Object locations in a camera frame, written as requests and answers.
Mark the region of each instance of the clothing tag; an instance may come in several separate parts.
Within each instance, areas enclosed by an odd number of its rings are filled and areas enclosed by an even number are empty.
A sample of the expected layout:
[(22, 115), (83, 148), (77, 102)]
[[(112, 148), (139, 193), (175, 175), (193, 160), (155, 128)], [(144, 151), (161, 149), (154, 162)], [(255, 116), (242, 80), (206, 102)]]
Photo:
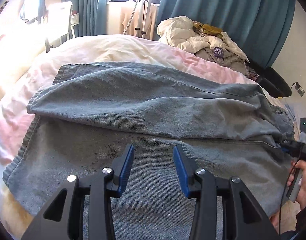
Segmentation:
[(215, 47), (213, 53), (214, 53), (215, 57), (224, 58), (224, 54), (223, 54), (223, 49), (222, 48)]

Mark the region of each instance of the screw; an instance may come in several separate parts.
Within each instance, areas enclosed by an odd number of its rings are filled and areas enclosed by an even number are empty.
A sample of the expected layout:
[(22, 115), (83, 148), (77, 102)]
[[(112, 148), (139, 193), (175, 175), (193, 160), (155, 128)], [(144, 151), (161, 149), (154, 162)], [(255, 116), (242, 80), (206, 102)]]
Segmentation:
[(73, 182), (73, 181), (76, 180), (76, 176), (75, 175), (70, 175), (70, 176), (68, 176), (67, 180), (68, 180), (68, 182)]
[(104, 168), (104, 169), (102, 170), (102, 172), (105, 173), (105, 174), (109, 174), (109, 173), (112, 172), (112, 169), (111, 169), (111, 168)]
[(202, 169), (202, 168), (198, 168), (195, 172), (196, 172), (197, 174), (199, 174), (199, 175), (202, 175), (202, 174), (205, 173), (205, 170)]
[(234, 183), (239, 183), (239, 182), (241, 181), (241, 179), (240, 179), (239, 177), (237, 177), (237, 176), (233, 176), (233, 177), (231, 178), (231, 180), (232, 180)]

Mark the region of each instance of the pink and white duvet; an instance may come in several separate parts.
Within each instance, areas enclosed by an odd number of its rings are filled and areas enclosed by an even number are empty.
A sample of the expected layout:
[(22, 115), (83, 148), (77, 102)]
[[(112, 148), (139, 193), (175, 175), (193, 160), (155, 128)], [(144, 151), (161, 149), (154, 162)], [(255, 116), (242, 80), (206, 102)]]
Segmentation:
[[(217, 83), (256, 84), (241, 73), (207, 62), (184, 50), (126, 35), (75, 38), (47, 54), (40, 54), (27, 74), (16, 83), (14, 90), (0, 102), (0, 220), (15, 238), (21, 238), (31, 216), (13, 199), (2, 181), (2, 172), (17, 155), (34, 118), (34, 115), (27, 114), (26, 105), (37, 90), (52, 84), (62, 65), (103, 61), (163, 65)], [(283, 107), (279, 100), (266, 91), (264, 93), (272, 104)]]

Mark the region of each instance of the curtain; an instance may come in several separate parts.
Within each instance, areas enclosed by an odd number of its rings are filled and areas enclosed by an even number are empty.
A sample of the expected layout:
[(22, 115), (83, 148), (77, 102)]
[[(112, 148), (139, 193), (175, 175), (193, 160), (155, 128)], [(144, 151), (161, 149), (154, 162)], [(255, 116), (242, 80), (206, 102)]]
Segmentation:
[(71, 1), (73, 14), (79, 13), (80, 22), (73, 27), (76, 37), (106, 34), (107, 0), (62, 1)]
[(222, 28), (245, 54), (270, 67), (285, 42), (295, 0), (161, 0), (156, 26), (185, 15)]

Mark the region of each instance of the person's arm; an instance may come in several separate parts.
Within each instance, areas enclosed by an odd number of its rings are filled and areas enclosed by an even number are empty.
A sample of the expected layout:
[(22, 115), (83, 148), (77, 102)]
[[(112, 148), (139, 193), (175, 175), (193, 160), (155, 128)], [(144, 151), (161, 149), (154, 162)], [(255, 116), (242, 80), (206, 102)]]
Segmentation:
[[(300, 204), (301, 211), (296, 216), (296, 231), (306, 228), (306, 162), (299, 160), (295, 168), (303, 170), (301, 188), (299, 194), (297, 195), (296, 201)], [(291, 182), (294, 180), (294, 175), (292, 174), (287, 182), (290, 186)]]

